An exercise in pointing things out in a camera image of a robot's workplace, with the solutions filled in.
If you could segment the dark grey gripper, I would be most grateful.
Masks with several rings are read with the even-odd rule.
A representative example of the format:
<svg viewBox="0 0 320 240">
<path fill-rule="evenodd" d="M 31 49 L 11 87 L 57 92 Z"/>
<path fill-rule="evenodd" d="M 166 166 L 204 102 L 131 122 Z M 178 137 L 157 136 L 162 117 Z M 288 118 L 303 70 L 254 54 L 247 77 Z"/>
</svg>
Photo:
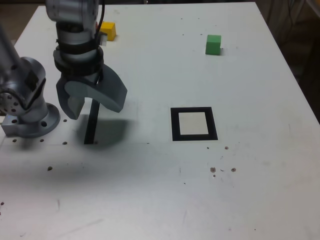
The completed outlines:
<svg viewBox="0 0 320 240">
<path fill-rule="evenodd" d="M 124 107 L 128 92 L 117 73 L 107 65 L 103 65 L 102 71 L 90 75 L 62 72 L 56 90 L 61 109 L 72 120 L 79 118 L 85 98 L 91 98 L 105 108 L 119 113 Z"/>
</svg>

